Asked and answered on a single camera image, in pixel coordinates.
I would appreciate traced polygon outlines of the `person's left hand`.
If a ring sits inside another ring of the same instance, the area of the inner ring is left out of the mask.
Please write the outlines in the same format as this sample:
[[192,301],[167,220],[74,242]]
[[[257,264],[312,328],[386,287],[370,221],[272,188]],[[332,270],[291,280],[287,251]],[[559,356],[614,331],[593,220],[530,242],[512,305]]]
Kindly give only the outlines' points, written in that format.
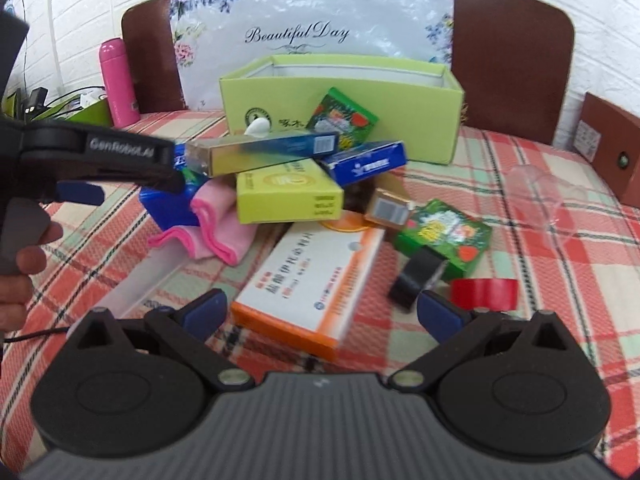
[[2,276],[0,288],[2,332],[14,332],[24,326],[27,305],[34,294],[32,277],[42,272],[47,265],[47,257],[42,246],[59,240],[62,235],[62,226],[58,222],[51,221],[36,246],[28,246],[17,253],[18,273]]

